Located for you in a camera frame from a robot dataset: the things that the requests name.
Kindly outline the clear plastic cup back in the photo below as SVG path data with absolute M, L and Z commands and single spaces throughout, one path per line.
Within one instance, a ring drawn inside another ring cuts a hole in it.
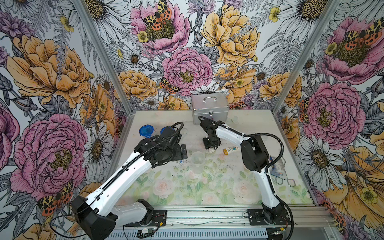
M 191 170 L 195 174 L 201 174 L 204 170 L 205 154 L 202 152 L 194 152 L 191 156 Z

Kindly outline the blue lid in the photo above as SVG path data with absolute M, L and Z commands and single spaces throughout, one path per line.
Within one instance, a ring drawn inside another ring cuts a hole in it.
M 150 138 L 154 132 L 155 132 L 155 129 L 152 125 L 144 125 L 139 129 L 140 136 L 144 138 Z
M 164 131 L 168 131 L 169 129 L 171 129 L 170 126 L 166 126 L 164 128 L 161 129 L 161 134 L 164 132 Z

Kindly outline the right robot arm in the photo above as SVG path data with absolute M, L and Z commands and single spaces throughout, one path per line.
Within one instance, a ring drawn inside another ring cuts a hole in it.
M 272 225 L 285 210 L 283 201 L 277 196 L 270 177 L 269 169 L 283 156 L 284 144 L 282 140 L 270 133 L 243 134 L 224 122 L 216 122 L 206 117 L 198 117 L 200 126 L 207 133 L 203 138 L 206 149 L 217 149 L 221 140 L 231 142 L 241 149 L 244 166 L 255 174 L 259 190 L 262 195 L 262 207 L 265 221 Z M 270 162 L 270 154 L 263 142 L 262 136 L 275 139 L 280 145 L 279 155 Z

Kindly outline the white bottle sideways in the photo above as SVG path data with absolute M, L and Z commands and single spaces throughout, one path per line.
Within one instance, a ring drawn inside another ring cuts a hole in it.
M 223 153 L 224 153 L 224 155 L 227 156 L 227 155 L 232 154 L 232 153 L 234 153 L 234 152 L 236 152 L 238 150 L 239 150 L 239 147 L 233 146 L 233 147 L 229 147 L 229 148 L 223 149 Z

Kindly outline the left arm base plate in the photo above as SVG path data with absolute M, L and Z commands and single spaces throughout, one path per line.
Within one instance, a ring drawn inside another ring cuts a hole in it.
M 138 223 L 129 223 L 125 227 L 164 227 L 167 221 L 167 210 L 153 210 L 146 214 L 144 219 Z

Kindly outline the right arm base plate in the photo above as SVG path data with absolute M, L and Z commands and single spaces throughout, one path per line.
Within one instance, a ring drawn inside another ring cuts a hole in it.
M 288 226 L 291 224 L 290 216 L 286 210 L 274 215 L 265 213 L 263 209 L 248 209 L 246 217 L 251 226 Z

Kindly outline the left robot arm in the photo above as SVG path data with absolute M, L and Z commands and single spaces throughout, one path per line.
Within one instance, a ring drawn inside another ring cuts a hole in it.
M 186 145 L 179 143 L 183 127 L 182 122 L 177 122 L 165 127 L 160 135 L 140 140 L 127 161 L 105 183 L 86 197 L 73 199 L 76 222 L 90 239 L 104 240 L 116 227 L 153 222 L 154 208 L 146 200 L 123 207 L 116 203 L 149 169 L 187 159 Z

